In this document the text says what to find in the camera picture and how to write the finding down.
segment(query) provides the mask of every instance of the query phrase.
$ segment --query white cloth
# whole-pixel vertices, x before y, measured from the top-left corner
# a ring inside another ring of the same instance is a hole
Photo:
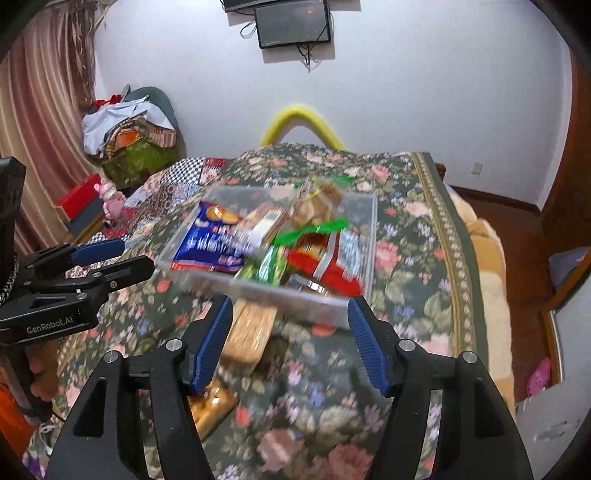
[[[144,98],[121,102],[114,105],[103,105],[91,115],[82,119],[82,133],[84,134],[84,151],[90,155],[97,155],[105,145],[106,133],[124,120],[143,114],[148,122],[159,127],[174,130],[173,126],[162,113],[162,110]]]

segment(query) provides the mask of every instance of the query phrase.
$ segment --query pink shoe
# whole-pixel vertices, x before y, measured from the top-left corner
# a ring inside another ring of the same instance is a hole
[[[550,359],[544,358],[527,381],[527,396],[532,397],[550,382]]]

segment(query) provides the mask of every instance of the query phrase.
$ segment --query curtain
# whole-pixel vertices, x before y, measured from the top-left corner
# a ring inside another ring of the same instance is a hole
[[[63,241],[54,205],[96,171],[80,123],[93,101],[96,2],[41,10],[0,64],[0,156],[27,167],[15,249],[26,254]]]

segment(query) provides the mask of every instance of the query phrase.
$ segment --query yellow arch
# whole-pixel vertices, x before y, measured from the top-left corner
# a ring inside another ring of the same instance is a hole
[[[277,115],[262,137],[261,146],[264,147],[265,145],[274,143],[281,130],[294,118],[301,118],[308,122],[320,139],[333,150],[345,149],[328,124],[316,113],[303,105],[292,105]]]

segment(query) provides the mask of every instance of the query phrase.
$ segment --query clear plastic container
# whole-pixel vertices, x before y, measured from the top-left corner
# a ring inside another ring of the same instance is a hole
[[[214,202],[233,213],[247,215],[264,202],[272,201],[275,205],[289,207],[295,190],[288,187],[264,189],[261,187],[214,186],[203,200]],[[275,306],[281,313],[304,322],[322,322],[338,328],[349,329],[347,321],[348,298],[339,296],[324,297],[314,293],[262,284],[252,280],[235,279],[231,274],[206,270],[174,270],[173,258],[183,239],[187,235],[196,216],[196,209],[191,212],[178,231],[169,240],[155,263],[162,268],[175,285],[195,294],[223,293],[232,301],[238,298],[255,301],[267,306]],[[365,286],[365,298],[371,298],[374,280],[375,235],[377,222],[377,201],[374,195],[346,193],[339,205],[341,214],[360,232],[359,245],[363,262],[362,284]]]

